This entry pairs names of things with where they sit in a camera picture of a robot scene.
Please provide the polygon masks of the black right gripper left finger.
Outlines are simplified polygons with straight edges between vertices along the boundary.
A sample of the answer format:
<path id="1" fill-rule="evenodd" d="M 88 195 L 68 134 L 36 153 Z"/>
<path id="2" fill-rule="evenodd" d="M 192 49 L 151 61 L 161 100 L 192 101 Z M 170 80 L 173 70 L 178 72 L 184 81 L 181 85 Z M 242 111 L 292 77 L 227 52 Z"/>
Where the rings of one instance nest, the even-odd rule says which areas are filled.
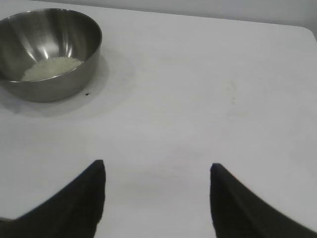
<path id="1" fill-rule="evenodd" d="M 93 238 L 105 204 L 103 160 L 90 164 L 53 197 L 13 220 L 0 221 L 2 238 Z"/>

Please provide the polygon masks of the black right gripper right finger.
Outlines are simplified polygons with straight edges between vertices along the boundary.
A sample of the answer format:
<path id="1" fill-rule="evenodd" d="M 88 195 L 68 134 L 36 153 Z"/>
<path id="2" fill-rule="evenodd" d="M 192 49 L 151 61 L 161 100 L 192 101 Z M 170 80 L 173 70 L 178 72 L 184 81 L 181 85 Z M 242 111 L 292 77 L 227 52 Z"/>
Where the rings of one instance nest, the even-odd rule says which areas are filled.
<path id="1" fill-rule="evenodd" d="M 210 169 L 211 219 L 218 238 L 315 238 L 245 187 L 222 164 Z"/>

